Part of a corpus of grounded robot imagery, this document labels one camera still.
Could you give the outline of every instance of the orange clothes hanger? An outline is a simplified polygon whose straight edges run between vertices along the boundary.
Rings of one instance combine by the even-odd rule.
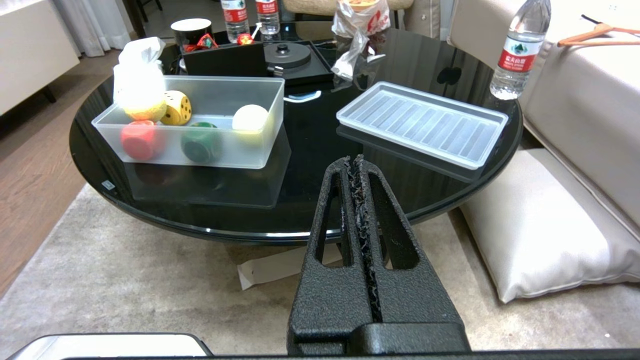
[[[628,33],[628,34],[638,34],[640,35],[640,29],[624,29],[624,28],[615,28],[611,25],[605,24],[603,22],[599,22],[593,20],[592,18],[583,15],[583,18],[594,22],[596,24],[596,28],[593,31],[589,31],[588,33],[576,35],[574,37],[566,38],[558,41],[558,47],[563,46],[603,46],[603,45],[640,45],[640,41],[590,41],[592,38],[600,37],[604,34],[610,33],[612,31],[617,31],[619,33]]]

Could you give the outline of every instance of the green ball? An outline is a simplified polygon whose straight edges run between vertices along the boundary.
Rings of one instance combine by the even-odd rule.
[[[182,152],[189,160],[198,164],[206,164],[220,157],[220,136],[214,131],[214,124],[197,122],[189,126],[189,130],[182,135]]]

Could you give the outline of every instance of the white pillow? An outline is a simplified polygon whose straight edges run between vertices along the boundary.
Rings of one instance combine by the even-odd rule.
[[[518,151],[461,209],[505,303],[640,281],[640,242],[545,149]]]

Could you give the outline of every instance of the ridged plastic tray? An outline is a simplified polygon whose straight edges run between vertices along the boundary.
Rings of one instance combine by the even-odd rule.
[[[486,162],[506,114],[381,81],[338,111],[341,124],[475,170]]]

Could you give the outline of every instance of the black mug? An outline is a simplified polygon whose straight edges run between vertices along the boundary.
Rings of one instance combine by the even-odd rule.
[[[180,52],[185,53],[187,45],[197,45],[205,34],[212,34],[211,21],[207,19],[184,19],[171,24],[175,42]]]

